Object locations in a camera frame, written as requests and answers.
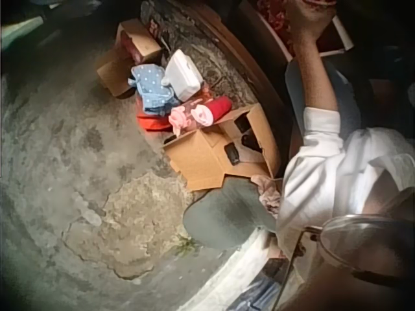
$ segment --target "blue polka dot cloth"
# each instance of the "blue polka dot cloth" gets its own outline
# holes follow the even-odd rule
[[[154,64],[138,65],[131,69],[131,73],[134,79],[128,79],[128,84],[136,87],[141,95],[144,113],[163,117],[173,107],[179,106],[173,88],[161,84],[164,68]]]

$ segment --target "small plant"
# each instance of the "small plant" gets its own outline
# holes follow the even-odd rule
[[[186,238],[182,235],[177,235],[179,245],[176,247],[176,256],[184,257],[190,253],[197,253],[200,250],[200,245],[193,238]]]

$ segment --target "open cardboard box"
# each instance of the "open cardboard box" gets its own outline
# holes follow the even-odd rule
[[[262,149],[264,161],[233,166],[224,147],[242,137],[235,121],[244,116]],[[220,188],[225,175],[250,178],[260,174],[273,178],[280,165],[277,144],[260,104],[233,110],[214,125],[181,135],[163,148],[173,169],[187,180],[189,190]]]
[[[140,54],[141,63],[156,63],[161,47],[138,19],[130,19],[119,24],[114,48],[102,55],[95,63],[101,84],[115,97],[132,87],[128,85],[133,58],[121,44],[121,32],[125,31]]]

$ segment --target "white shirt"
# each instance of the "white shirt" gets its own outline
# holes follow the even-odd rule
[[[300,231],[321,226],[335,216],[360,214],[376,180],[388,170],[399,190],[415,187],[415,153],[394,130],[373,128],[353,132],[346,143],[338,136],[336,111],[306,108],[303,147],[284,176],[277,220],[278,244],[291,258]],[[305,281],[316,243],[303,238],[306,254],[294,267]]]

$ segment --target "cracked concrete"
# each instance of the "cracked concrete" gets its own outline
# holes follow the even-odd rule
[[[63,239],[83,260],[103,262],[118,276],[135,279],[179,244],[178,235],[186,235],[182,215],[192,201],[180,178],[148,172],[108,196],[102,220],[85,204],[82,219]]]

